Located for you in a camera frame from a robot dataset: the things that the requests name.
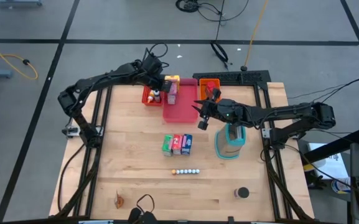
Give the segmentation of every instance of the red tray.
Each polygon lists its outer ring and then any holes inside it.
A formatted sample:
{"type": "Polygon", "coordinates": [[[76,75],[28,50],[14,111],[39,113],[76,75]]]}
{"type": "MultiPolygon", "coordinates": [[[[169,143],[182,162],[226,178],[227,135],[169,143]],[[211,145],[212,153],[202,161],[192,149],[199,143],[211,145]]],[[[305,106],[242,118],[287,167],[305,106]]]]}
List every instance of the red tray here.
{"type": "Polygon", "coordinates": [[[160,92],[160,103],[156,103],[154,100],[150,103],[147,102],[147,97],[149,96],[150,90],[151,89],[147,86],[143,88],[142,103],[146,106],[162,106],[162,102],[164,101],[164,93],[162,91],[160,92]]]}
{"type": "Polygon", "coordinates": [[[198,112],[192,107],[197,106],[197,80],[195,78],[181,78],[180,88],[174,105],[164,101],[162,117],[168,123],[194,123],[198,112]]]}

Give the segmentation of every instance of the yellow cable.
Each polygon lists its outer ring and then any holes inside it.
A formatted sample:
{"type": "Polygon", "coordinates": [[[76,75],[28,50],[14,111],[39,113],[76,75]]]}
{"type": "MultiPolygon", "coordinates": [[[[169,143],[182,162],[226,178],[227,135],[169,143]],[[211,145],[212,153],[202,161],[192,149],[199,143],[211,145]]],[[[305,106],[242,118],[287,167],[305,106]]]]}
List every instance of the yellow cable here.
{"type": "Polygon", "coordinates": [[[253,41],[254,41],[255,33],[256,33],[256,31],[258,30],[259,23],[260,23],[261,20],[262,20],[262,15],[264,14],[264,11],[265,11],[266,5],[268,4],[268,1],[269,1],[269,0],[265,0],[264,7],[262,8],[261,13],[259,14],[258,22],[257,22],[256,25],[255,25],[255,28],[254,28],[254,31],[253,31],[253,35],[251,36],[251,40],[250,40],[250,42],[249,42],[248,51],[247,51],[247,57],[246,57],[246,62],[244,63],[244,66],[247,66],[248,57],[249,57],[249,53],[251,52],[251,46],[252,46],[253,41]]]}
{"type": "Polygon", "coordinates": [[[13,64],[11,64],[8,60],[6,60],[5,57],[15,57],[15,58],[18,58],[18,59],[20,59],[20,60],[22,60],[22,61],[24,60],[24,58],[21,58],[20,56],[13,55],[13,54],[4,54],[4,55],[3,55],[3,54],[1,54],[1,53],[0,53],[0,57],[1,57],[2,59],[4,59],[5,62],[6,62],[9,66],[11,66],[15,71],[19,72],[19,74],[21,74],[22,76],[24,76],[24,77],[26,77],[26,78],[28,78],[28,79],[30,79],[30,80],[36,80],[36,79],[38,79],[38,72],[37,72],[37,70],[36,70],[30,63],[28,63],[27,65],[30,66],[30,68],[34,71],[35,77],[29,77],[29,76],[27,76],[26,74],[22,73],[19,69],[17,69],[15,66],[13,66],[13,64]]]}

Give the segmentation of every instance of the green box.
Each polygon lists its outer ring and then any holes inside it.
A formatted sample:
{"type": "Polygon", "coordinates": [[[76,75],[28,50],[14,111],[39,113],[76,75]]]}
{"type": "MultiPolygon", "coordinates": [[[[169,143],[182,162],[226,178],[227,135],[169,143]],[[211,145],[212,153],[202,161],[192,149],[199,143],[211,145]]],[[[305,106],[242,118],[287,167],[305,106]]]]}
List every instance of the green box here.
{"type": "Polygon", "coordinates": [[[173,138],[174,137],[171,134],[166,134],[166,136],[164,136],[164,142],[162,143],[162,153],[165,156],[172,156],[171,147],[173,138]]]}

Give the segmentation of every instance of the concrete floor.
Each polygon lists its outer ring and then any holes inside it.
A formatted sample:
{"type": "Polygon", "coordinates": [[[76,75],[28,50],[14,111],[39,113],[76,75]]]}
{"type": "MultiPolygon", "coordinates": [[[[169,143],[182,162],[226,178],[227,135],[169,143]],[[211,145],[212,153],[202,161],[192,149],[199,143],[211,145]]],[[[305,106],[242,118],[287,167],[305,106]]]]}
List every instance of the concrete floor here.
{"type": "MultiPolygon", "coordinates": [[[[221,6],[221,0],[208,2],[221,6]]],[[[0,79],[0,203],[73,3],[74,0],[48,0],[42,7],[13,5],[11,9],[1,9],[0,39],[53,39],[56,44],[0,44],[2,53],[28,58],[40,74],[36,81],[27,80],[18,73],[11,79],[0,79]]],[[[128,44],[63,46],[4,221],[45,218],[49,214],[66,144],[60,133],[67,122],[57,102],[60,91],[79,78],[98,75],[141,58],[144,48],[150,46],[141,44],[141,40],[215,38],[217,23],[206,21],[198,13],[180,12],[174,3],[174,0],[79,1],[68,39],[140,40],[140,44],[130,44],[129,41],[128,44]]],[[[237,14],[244,3],[241,0],[227,1],[224,8],[226,17],[237,14]]],[[[359,26],[359,1],[347,0],[347,3],[359,26]]],[[[250,40],[262,6],[263,1],[249,0],[241,16],[220,28],[219,39],[250,40]]],[[[359,45],[327,45],[328,40],[358,41],[339,0],[270,1],[256,40],[322,41],[321,46],[274,43],[253,46],[249,69],[269,70],[273,82],[284,82],[288,96],[321,90],[359,77],[359,45]]],[[[233,63],[229,69],[238,70],[244,63],[248,45],[228,44],[224,48],[233,63]]],[[[168,54],[162,60],[170,64],[164,73],[183,77],[191,77],[197,72],[225,70],[208,44],[169,44],[168,54]]],[[[32,75],[20,61],[11,61],[32,75]]],[[[9,69],[1,59],[0,69],[9,69]]],[[[289,102],[310,101],[317,96],[319,94],[289,102]]],[[[337,118],[332,131],[359,129],[359,83],[346,87],[327,103],[334,107],[337,118]]],[[[334,139],[317,131],[305,137],[305,140],[314,142],[334,139]]],[[[324,197],[319,192],[310,195],[316,218],[346,222],[345,202],[324,197]]]]}

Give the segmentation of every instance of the wooden tabletop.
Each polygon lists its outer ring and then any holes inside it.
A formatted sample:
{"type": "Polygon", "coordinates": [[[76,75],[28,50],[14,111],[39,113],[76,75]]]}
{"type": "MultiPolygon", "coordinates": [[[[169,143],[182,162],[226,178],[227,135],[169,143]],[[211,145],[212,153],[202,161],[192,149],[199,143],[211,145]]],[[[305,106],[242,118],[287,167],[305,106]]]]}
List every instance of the wooden tabletop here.
{"type": "MultiPolygon", "coordinates": [[[[272,107],[286,106],[283,83],[268,83],[272,107]]],[[[215,154],[215,132],[224,125],[210,119],[208,129],[202,131],[194,124],[166,123],[162,107],[144,106],[142,86],[114,86],[101,153],[99,173],[91,217],[94,219],[127,220],[136,201],[144,194],[153,196],[158,220],[224,221],[233,216],[236,221],[274,221],[271,195],[265,163],[259,158],[262,150],[261,133],[246,129],[246,144],[238,159],[223,160],[215,154]],[[161,147],[165,134],[191,134],[190,156],[166,157],[161,147]],[[200,169],[195,175],[172,175],[172,169],[200,169]],[[235,199],[233,191],[247,187],[248,198],[235,199]],[[124,205],[116,209],[116,191],[124,198],[124,205]]],[[[256,105],[253,87],[222,86],[222,98],[256,105]]],[[[96,93],[90,95],[83,114],[91,120],[96,93]]],[[[277,127],[291,121],[276,121],[277,127]]],[[[297,146],[294,140],[287,142],[297,146]]],[[[79,138],[68,140],[62,167],[81,146],[79,138]]],[[[62,187],[62,205],[77,189],[82,168],[83,149],[66,170],[62,187]]],[[[287,188],[304,211],[314,216],[299,154],[289,148],[281,151],[287,188]]],[[[86,201],[88,191],[83,198],[86,201]]],[[[277,190],[281,216],[285,217],[282,196],[277,190]]],[[[151,203],[145,198],[145,210],[151,203]]],[[[50,214],[57,213],[57,190],[50,214]]]]}

